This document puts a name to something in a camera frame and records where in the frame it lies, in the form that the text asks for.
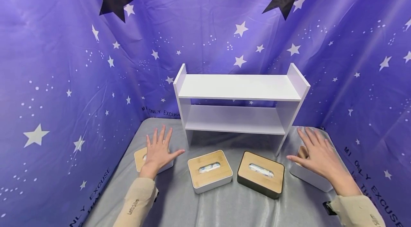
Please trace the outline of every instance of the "purple fabric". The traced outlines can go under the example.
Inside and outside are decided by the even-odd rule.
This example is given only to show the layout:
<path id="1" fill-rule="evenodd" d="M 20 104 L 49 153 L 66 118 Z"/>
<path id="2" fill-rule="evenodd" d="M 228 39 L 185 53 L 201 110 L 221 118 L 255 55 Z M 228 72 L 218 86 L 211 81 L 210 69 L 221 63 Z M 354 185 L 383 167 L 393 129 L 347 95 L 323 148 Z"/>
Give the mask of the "purple fabric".
<path id="1" fill-rule="evenodd" d="M 132 0 L 123 22 L 124 0 L 0 0 L 0 226 L 82 226 L 141 121 L 179 117 L 182 63 L 292 62 L 311 83 L 294 124 L 323 126 L 387 226 L 411 225 L 409 1 L 297 0 L 284 20 L 271 0 Z"/>

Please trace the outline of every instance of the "shelf board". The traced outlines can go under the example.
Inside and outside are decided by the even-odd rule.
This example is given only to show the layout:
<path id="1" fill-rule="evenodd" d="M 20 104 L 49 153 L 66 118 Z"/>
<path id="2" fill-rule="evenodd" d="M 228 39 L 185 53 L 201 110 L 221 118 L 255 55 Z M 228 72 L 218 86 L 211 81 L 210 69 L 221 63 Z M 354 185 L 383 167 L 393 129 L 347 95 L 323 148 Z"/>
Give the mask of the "shelf board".
<path id="1" fill-rule="evenodd" d="M 191 105 L 186 130 L 285 135 L 270 107 Z"/>
<path id="2" fill-rule="evenodd" d="M 186 75 L 180 98 L 300 101 L 286 75 Z"/>

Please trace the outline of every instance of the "beige sleeve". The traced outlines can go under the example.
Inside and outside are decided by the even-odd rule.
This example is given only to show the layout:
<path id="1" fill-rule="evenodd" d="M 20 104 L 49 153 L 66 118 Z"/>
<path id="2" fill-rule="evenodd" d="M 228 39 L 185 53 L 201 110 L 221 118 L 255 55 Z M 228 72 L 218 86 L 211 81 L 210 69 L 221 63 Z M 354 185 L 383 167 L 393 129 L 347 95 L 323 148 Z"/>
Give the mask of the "beige sleeve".
<path id="1" fill-rule="evenodd" d="M 343 226 L 385 227 L 381 214 L 366 196 L 336 196 L 330 207 L 340 217 Z"/>
<path id="2" fill-rule="evenodd" d="M 154 199 L 157 197 L 158 190 L 155 183 L 149 178 L 137 178 L 126 197 L 124 206 L 117 217 L 113 227 L 140 227 L 143 225 Z"/>

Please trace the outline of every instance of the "finger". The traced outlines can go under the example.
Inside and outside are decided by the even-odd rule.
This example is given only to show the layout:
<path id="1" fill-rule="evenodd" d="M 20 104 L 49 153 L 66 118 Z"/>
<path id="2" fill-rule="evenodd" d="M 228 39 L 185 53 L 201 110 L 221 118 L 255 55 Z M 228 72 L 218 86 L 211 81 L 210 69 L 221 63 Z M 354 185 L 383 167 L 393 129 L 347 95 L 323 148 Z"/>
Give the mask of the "finger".
<path id="1" fill-rule="evenodd" d="M 303 140 L 304 145 L 306 146 L 306 148 L 309 149 L 313 146 L 313 144 L 311 143 L 311 140 L 309 139 L 309 137 L 303 132 L 302 128 L 298 128 L 297 129 L 298 135 L 300 135 L 300 138 Z"/>
<path id="2" fill-rule="evenodd" d="M 178 157 L 179 155 L 183 154 L 185 152 L 184 149 L 180 149 L 174 153 L 171 153 L 170 156 L 170 161 L 174 160 L 176 157 Z"/>
<path id="3" fill-rule="evenodd" d="M 158 132 L 158 129 L 155 128 L 155 129 L 154 129 L 154 134 L 153 134 L 153 143 L 152 143 L 152 146 L 157 145 L 157 132 Z"/>
<path id="4" fill-rule="evenodd" d="M 166 132 L 166 126 L 163 124 L 163 127 L 161 128 L 160 136 L 158 138 L 157 142 L 163 143 L 164 140 L 164 133 Z"/>
<path id="5" fill-rule="evenodd" d="M 294 163 L 298 163 L 298 164 L 302 165 L 303 167 L 305 167 L 304 165 L 305 165 L 306 159 L 302 159 L 301 157 L 291 156 L 291 155 L 287 156 L 287 159 L 294 162 Z"/>
<path id="6" fill-rule="evenodd" d="M 310 129 L 309 127 L 306 127 L 306 128 L 305 128 L 305 133 L 307 133 L 309 139 L 311 140 L 311 143 L 312 143 L 314 146 L 318 146 L 318 145 L 319 145 L 318 140 L 317 140 L 317 137 L 315 137 L 314 133 L 311 131 L 311 129 Z"/>
<path id="7" fill-rule="evenodd" d="M 318 143 L 319 143 L 321 146 L 327 146 L 327 145 L 325 145 L 325 142 L 324 142 L 324 136 L 320 133 L 320 131 L 317 130 L 317 129 L 315 129 L 315 130 L 314 130 L 314 133 L 315 133 L 315 135 L 316 135 L 316 137 L 317 137 Z"/>
<path id="8" fill-rule="evenodd" d="M 168 132 L 167 132 L 167 136 L 166 136 L 166 138 L 165 138 L 165 141 L 164 141 L 164 145 L 168 148 L 168 144 L 170 144 L 170 140 L 171 140 L 171 135 L 172 135 L 172 133 L 173 133 L 173 128 L 170 128 L 169 130 L 168 130 Z"/>
<path id="9" fill-rule="evenodd" d="M 333 148 L 333 146 L 331 145 L 331 143 L 330 143 L 329 140 L 324 139 L 324 143 L 325 143 L 325 146 L 326 146 L 330 151 L 334 151 L 334 148 Z"/>
<path id="10" fill-rule="evenodd" d="M 150 137 L 148 135 L 146 135 L 146 143 L 147 143 L 147 149 L 151 148 Z"/>

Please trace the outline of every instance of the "white star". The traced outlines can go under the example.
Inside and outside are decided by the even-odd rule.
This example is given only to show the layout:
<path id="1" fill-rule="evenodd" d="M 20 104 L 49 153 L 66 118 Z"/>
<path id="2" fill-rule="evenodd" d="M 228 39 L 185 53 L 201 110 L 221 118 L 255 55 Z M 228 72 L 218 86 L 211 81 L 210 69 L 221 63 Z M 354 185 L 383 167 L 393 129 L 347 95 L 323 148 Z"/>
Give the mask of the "white star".
<path id="1" fill-rule="evenodd" d="M 92 31 L 93 34 L 94 34 L 94 38 L 96 38 L 97 41 L 100 41 L 100 40 L 98 39 L 98 31 L 97 31 L 96 29 L 94 29 L 94 25 L 91 25 L 91 31 Z"/>
<path id="2" fill-rule="evenodd" d="M 120 44 L 117 41 L 116 41 L 116 43 L 113 43 L 113 45 L 114 45 L 115 49 L 118 49 L 118 47 L 120 46 Z"/>
<path id="3" fill-rule="evenodd" d="M 410 18 L 410 19 L 408 20 L 408 22 L 406 22 L 404 25 L 407 26 L 407 27 L 405 28 L 405 30 L 408 30 L 408 28 L 410 28 L 410 26 L 411 26 L 411 18 Z"/>
<path id="4" fill-rule="evenodd" d="M 82 190 L 83 188 L 85 188 L 86 187 L 86 183 L 87 183 L 87 181 L 83 181 L 83 183 L 80 185 L 80 190 Z"/>
<path id="5" fill-rule="evenodd" d="M 130 4 L 127 4 L 124 7 L 124 10 L 127 12 L 127 16 L 130 16 L 131 14 L 135 14 L 133 8 L 134 8 L 134 6 L 130 5 Z"/>
<path id="6" fill-rule="evenodd" d="M 263 49 L 265 49 L 265 48 L 264 48 L 263 45 L 261 44 L 261 46 L 257 46 L 256 52 L 260 52 L 260 53 L 261 53 L 261 51 L 262 51 Z"/>
<path id="7" fill-rule="evenodd" d="M 152 49 L 153 53 L 151 54 L 151 56 L 153 56 L 155 58 L 155 60 L 159 59 L 160 57 L 158 56 L 158 52 L 154 51 L 154 49 Z"/>
<path id="8" fill-rule="evenodd" d="M 83 139 L 81 138 L 81 136 L 79 137 L 78 141 L 73 142 L 73 143 L 75 144 L 75 146 L 76 146 L 74 152 L 76 152 L 76 151 L 81 151 L 81 146 L 83 145 L 84 142 L 86 142 L 86 141 L 83 140 Z"/>
<path id="9" fill-rule="evenodd" d="M 408 62 L 408 60 L 411 59 L 411 51 L 408 51 L 408 54 L 405 57 L 403 57 L 403 59 L 405 59 L 405 62 Z"/>
<path id="10" fill-rule="evenodd" d="M 388 170 L 384 171 L 385 176 L 391 180 L 391 174 L 388 172 Z"/>
<path id="11" fill-rule="evenodd" d="M 171 84 L 171 83 L 174 81 L 173 79 L 174 79 L 174 78 L 170 78 L 170 77 L 167 76 L 166 81 L 168 81 L 168 84 Z"/>
<path id="12" fill-rule="evenodd" d="M 290 55 L 290 56 L 292 56 L 292 55 L 294 55 L 294 54 L 300 54 L 300 52 L 298 51 L 298 49 L 299 49 L 300 47 L 301 47 L 301 45 L 300 45 L 300 46 L 295 46 L 294 43 L 292 43 L 292 44 L 291 44 L 291 48 L 287 49 L 287 51 L 291 52 L 291 55 Z"/>
<path id="13" fill-rule="evenodd" d="M 241 68 L 241 65 L 243 65 L 246 62 L 243 59 L 243 57 L 244 57 L 244 55 L 242 55 L 241 57 L 236 57 L 234 65 L 238 65 Z"/>
<path id="14" fill-rule="evenodd" d="M 28 145 L 33 143 L 37 143 L 41 146 L 41 141 L 47 133 L 49 133 L 49 131 L 41 130 L 41 124 L 39 124 L 33 132 L 24 132 L 23 134 L 28 138 L 24 147 L 26 148 Z"/>
<path id="15" fill-rule="evenodd" d="M 114 59 L 112 59 L 111 56 L 108 56 L 107 62 L 110 64 L 110 68 L 114 67 Z"/>
<path id="16" fill-rule="evenodd" d="M 305 0 L 296 0 L 296 1 L 294 2 L 295 8 L 294 8 L 294 11 L 293 11 L 293 12 L 295 12 L 297 9 L 301 9 L 301 7 L 303 6 L 304 1 L 305 1 Z"/>
<path id="17" fill-rule="evenodd" d="M 388 64 L 388 62 L 390 61 L 392 57 L 386 57 L 384 59 L 384 61 L 380 64 L 380 71 L 384 68 L 384 67 L 389 67 L 390 65 Z"/>
<path id="18" fill-rule="evenodd" d="M 236 24 L 235 27 L 237 27 L 237 30 L 235 31 L 234 35 L 238 33 L 240 34 L 240 37 L 243 37 L 243 32 L 248 30 L 248 28 L 245 26 L 245 21 L 240 25 Z"/>

